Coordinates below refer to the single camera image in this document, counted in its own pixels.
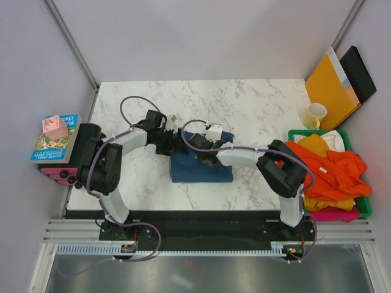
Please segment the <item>blue t shirt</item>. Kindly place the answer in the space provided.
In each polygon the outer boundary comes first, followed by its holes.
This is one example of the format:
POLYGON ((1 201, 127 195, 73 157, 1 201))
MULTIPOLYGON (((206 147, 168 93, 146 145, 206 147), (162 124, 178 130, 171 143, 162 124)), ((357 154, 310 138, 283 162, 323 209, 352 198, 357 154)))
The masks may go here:
POLYGON ((196 153, 185 146, 186 152, 175 151, 170 155, 170 177, 173 183, 231 183, 232 168, 209 167, 196 159, 196 153))

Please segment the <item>orange t shirt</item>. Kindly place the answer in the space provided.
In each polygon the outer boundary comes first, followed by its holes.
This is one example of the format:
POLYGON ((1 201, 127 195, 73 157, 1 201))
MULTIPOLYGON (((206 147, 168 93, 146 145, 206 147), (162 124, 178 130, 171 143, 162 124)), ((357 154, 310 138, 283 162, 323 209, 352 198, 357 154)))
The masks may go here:
POLYGON ((315 176, 308 174, 304 187, 309 193, 321 200, 347 200, 357 197, 369 197, 371 187, 361 180, 367 165, 352 151, 327 151, 327 157, 321 157, 314 152, 288 141, 287 146, 302 159, 315 176))

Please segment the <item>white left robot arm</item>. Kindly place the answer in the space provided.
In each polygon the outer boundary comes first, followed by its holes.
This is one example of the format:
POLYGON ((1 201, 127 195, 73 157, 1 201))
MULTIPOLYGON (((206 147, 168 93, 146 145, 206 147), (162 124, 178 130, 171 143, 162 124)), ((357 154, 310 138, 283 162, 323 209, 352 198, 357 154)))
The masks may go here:
POLYGON ((148 110, 143 120, 120 134, 87 139, 78 165, 77 182, 98 199, 107 221, 114 223, 113 233, 121 240, 134 233, 134 225, 127 221, 130 210, 118 188, 122 158, 147 145, 155 146, 158 155, 187 153, 175 115, 148 110))

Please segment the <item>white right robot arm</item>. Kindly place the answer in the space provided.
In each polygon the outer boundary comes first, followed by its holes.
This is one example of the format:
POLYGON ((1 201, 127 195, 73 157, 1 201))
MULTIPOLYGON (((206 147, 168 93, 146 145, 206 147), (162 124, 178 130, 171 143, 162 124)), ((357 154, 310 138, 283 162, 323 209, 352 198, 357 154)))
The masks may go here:
POLYGON ((267 146, 239 146, 224 140, 212 142, 201 134, 185 141, 198 160, 212 166, 235 166, 259 170, 271 190, 279 196, 280 233, 286 240, 294 240, 302 233, 301 193, 307 166, 280 140, 267 146))

